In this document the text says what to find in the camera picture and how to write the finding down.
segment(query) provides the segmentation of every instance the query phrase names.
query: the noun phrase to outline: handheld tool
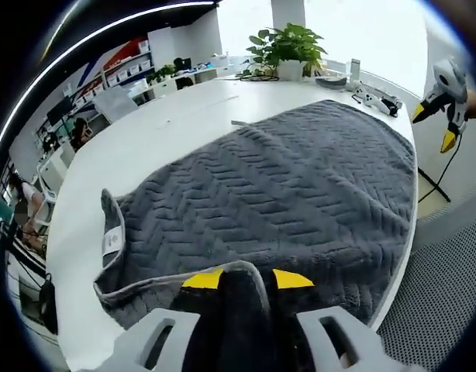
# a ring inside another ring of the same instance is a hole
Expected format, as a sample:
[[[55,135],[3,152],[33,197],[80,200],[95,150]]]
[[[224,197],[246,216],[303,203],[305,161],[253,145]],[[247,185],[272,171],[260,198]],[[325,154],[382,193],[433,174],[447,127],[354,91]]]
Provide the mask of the handheld tool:
[[[388,116],[398,117],[398,111],[402,107],[402,103],[396,97],[372,88],[361,81],[353,83],[352,91],[354,96],[360,98],[366,106],[375,107]]]
[[[467,85],[465,72],[452,59],[438,62],[433,68],[436,83],[424,100],[417,106],[412,123],[421,122],[448,105],[448,127],[441,145],[441,153],[455,147],[466,128]]]

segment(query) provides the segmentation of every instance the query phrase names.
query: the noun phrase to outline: chair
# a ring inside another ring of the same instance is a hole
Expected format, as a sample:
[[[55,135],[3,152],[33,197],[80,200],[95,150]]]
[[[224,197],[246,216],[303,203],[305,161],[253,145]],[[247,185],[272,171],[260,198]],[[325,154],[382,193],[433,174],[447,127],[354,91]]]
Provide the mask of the chair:
[[[38,182],[40,183],[40,188],[42,189],[43,193],[43,203],[38,209],[38,212],[36,213],[36,215],[39,215],[46,203],[50,206],[50,210],[55,206],[55,203],[57,202],[57,194],[49,190],[49,188],[45,185],[45,182],[43,182],[42,175],[40,174],[40,166],[36,167],[36,172],[38,175]],[[51,213],[49,212],[49,215],[47,216],[47,219],[49,219],[49,221],[35,219],[35,223],[48,228],[50,226],[50,217]]]

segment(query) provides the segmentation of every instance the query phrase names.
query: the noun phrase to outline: table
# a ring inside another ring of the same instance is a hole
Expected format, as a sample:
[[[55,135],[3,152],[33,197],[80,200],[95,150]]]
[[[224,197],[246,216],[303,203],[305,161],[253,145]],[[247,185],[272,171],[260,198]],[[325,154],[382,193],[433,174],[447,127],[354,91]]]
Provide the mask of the table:
[[[44,163],[38,166],[42,179],[47,183],[49,189],[56,194],[59,193],[67,174],[67,168],[71,165],[73,159],[73,147],[69,143],[69,139],[66,139]]]
[[[217,68],[216,67],[210,67],[210,68],[204,68],[204,69],[193,71],[193,72],[188,72],[187,74],[178,75],[178,76],[173,77],[173,79],[177,80],[177,79],[181,79],[181,78],[194,78],[194,83],[199,84],[203,81],[197,81],[197,77],[200,74],[208,74],[208,73],[212,73],[212,75],[215,75],[215,77],[213,77],[214,79],[217,78]]]
[[[108,188],[114,195],[132,191],[157,168],[237,130],[232,120],[256,122],[323,99],[360,109],[414,143],[405,106],[394,119],[357,104],[349,93],[313,83],[212,80],[141,106],[77,152],[57,199],[47,250],[47,270],[56,288],[58,341],[71,371],[97,367],[123,332],[102,309],[92,285],[102,269],[101,190]],[[410,246],[407,251],[387,302],[396,294]],[[388,309],[382,306],[381,316]]]

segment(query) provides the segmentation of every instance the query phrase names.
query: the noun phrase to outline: computer monitor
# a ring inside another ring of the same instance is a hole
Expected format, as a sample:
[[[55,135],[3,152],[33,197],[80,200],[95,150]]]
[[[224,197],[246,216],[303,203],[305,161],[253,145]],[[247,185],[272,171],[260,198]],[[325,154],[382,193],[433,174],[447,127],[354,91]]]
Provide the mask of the computer monitor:
[[[62,101],[57,103],[55,107],[47,113],[50,125],[54,126],[57,124],[65,115],[71,112],[72,109],[73,102],[71,101],[71,97],[64,97]]]

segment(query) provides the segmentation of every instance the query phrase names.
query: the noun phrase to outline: white pot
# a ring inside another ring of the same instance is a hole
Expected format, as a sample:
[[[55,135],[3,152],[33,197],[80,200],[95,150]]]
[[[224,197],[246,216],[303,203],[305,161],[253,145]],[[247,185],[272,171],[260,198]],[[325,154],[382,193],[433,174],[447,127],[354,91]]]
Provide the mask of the white pot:
[[[278,65],[278,78],[281,81],[301,81],[303,67],[307,62],[299,60],[282,60]]]

